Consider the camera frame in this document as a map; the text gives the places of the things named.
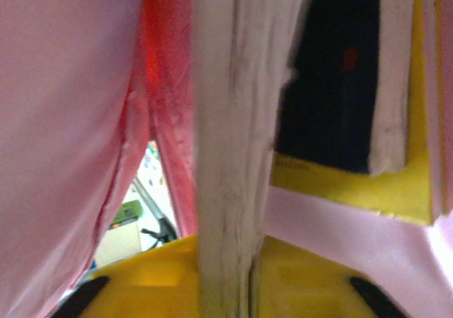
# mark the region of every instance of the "black book cover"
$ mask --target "black book cover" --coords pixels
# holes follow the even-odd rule
[[[277,152],[357,173],[368,155],[379,0],[312,0],[283,91]]]

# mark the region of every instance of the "yellow plastic base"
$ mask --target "yellow plastic base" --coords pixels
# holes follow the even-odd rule
[[[187,237],[94,274],[109,284],[83,318],[199,317],[197,239]],[[354,291],[358,272],[266,237],[260,266],[259,317],[375,317]]]

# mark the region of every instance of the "yellow surface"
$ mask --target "yellow surface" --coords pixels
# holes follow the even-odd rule
[[[273,186],[316,195],[411,222],[432,223],[426,147],[422,12],[422,0],[415,0],[406,168],[397,174],[383,174],[372,178],[277,154],[272,174]]]
[[[100,269],[94,276],[110,282],[81,317],[198,318],[196,245],[191,236]],[[360,274],[267,237],[259,317],[374,317],[349,284],[351,276]]]

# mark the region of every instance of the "yellow plastic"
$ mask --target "yellow plastic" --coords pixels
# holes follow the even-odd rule
[[[372,178],[277,154],[272,184],[410,222],[432,224],[435,218],[425,114],[423,9],[422,0],[414,0],[406,168]]]
[[[198,318],[196,236],[100,269],[109,284],[82,318]],[[348,282],[358,272],[267,237],[259,317],[374,317]]]

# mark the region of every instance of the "green object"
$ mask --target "green object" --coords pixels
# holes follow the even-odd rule
[[[139,219],[139,217],[142,216],[142,213],[142,205],[140,205],[140,202],[138,200],[123,203],[120,207],[120,210],[118,210],[115,217],[113,218],[109,229],[118,228],[119,226],[135,222]]]

